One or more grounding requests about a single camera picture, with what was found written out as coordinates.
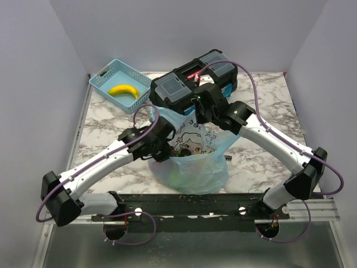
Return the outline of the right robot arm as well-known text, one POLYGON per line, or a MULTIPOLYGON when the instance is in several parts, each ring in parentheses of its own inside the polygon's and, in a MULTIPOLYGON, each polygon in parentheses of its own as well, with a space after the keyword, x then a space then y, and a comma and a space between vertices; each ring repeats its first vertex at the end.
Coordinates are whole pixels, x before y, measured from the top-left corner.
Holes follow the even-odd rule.
POLYGON ((324 172, 322 161, 327 152, 313 150, 284 135, 284 143, 273 135, 274 127, 264 127, 258 120, 254 108, 242 101, 229 103, 221 89, 213 83, 206 83, 194 89, 193 100, 199 123, 211 122, 222 130, 248 139, 278 159, 291 176, 268 188, 256 204, 260 217, 268 219, 285 203, 295 199, 308 200, 324 172))

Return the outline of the light blue plastic bag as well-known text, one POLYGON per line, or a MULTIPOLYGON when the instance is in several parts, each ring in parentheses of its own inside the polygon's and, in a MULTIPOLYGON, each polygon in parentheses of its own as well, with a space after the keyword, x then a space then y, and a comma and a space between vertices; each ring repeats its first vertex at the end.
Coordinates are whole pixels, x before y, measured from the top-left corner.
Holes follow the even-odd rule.
POLYGON ((208 131, 196 121, 195 112, 187 116, 167 108, 158 108, 160 116, 176 129, 169 144, 173 150, 189 149, 187 157, 173 157, 164 162, 148 161, 148 167, 162 184, 184 194, 218 192, 228 181, 228 164, 224 154, 239 136, 230 131, 208 131))

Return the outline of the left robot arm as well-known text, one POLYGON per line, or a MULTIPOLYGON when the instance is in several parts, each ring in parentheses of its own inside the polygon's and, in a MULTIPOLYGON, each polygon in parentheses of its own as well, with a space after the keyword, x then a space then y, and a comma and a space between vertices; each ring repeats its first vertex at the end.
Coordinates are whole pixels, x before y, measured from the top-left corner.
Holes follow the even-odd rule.
POLYGON ((56 175, 50 171, 42 178, 41 200, 59 227, 80 215, 101 214, 116 221, 124 208, 114 192, 87 194, 86 191, 114 170, 137 159, 167 160, 172 152, 169 141, 175 127, 160 116, 150 126, 127 128, 101 153, 81 165, 56 175))

